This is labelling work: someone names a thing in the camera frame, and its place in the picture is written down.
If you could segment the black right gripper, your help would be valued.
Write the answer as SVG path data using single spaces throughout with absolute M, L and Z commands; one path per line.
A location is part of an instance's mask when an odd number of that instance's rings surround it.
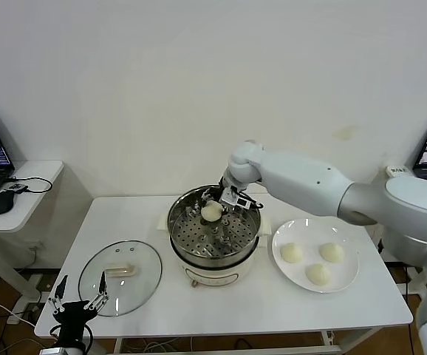
M 209 201 L 215 201 L 215 207 L 218 211 L 219 216 L 227 215 L 232 210 L 232 205 L 226 203 L 223 200 L 235 200 L 237 199 L 237 193 L 234 191 L 236 188 L 236 180 L 231 176 L 222 176 L 220 186 L 220 200 L 217 201 L 217 188 L 209 187 L 201 194 L 201 203 L 207 203 Z

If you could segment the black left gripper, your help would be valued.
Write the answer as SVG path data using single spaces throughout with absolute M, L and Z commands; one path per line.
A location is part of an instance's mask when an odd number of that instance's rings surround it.
M 67 275 L 56 286 L 54 294 L 49 298 L 53 307 L 53 318 L 61 326 L 58 339 L 62 342 L 75 342 L 83 339 L 85 325 L 94 319 L 109 299 L 106 275 L 103 271 L 98 284 L 98 292 L 90 301 L 65 302 L 63 297 Z

